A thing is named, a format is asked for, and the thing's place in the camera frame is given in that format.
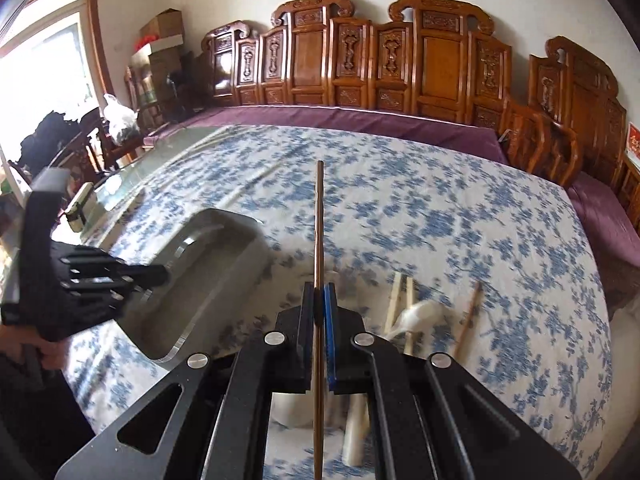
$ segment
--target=floral tablecloth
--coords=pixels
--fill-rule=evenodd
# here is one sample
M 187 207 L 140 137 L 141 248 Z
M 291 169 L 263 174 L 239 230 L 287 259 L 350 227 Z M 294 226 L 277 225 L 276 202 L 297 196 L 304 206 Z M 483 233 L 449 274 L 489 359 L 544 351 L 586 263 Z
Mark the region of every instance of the floral tablecloth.
M 609 325 L 590 247 L 564 190 L 470 155 L 336 130 L 226 126 L 142 182 L 135 207 L 116 208 L 110 252 L 148 262 L 195 212 L 217 207 L 264 223 L 273 262 L 232 326 L 212 334 L 233 352 L 277 312 L 299 304 L 313 269 L 315 163 L 324 160 L 326 268 L 338 302 L 369 330 L 383 325 L 395 270 L 418 299 L 447 315 L 419 355 L 451 350 L 477 280 L 485 283 L 463 364 L 587 476 L 598 459 L 612 378 Z M 89 243 L 103 234 L 97 228 Z M 115 322 L 76 336 L 67 376 L 100 430 L 166 372 Z M 311 478 L 308 429 L 270 427 L 265 478 Z M 325 477 L 373 478 L 342 465 L 342 431 L 328 430 Z

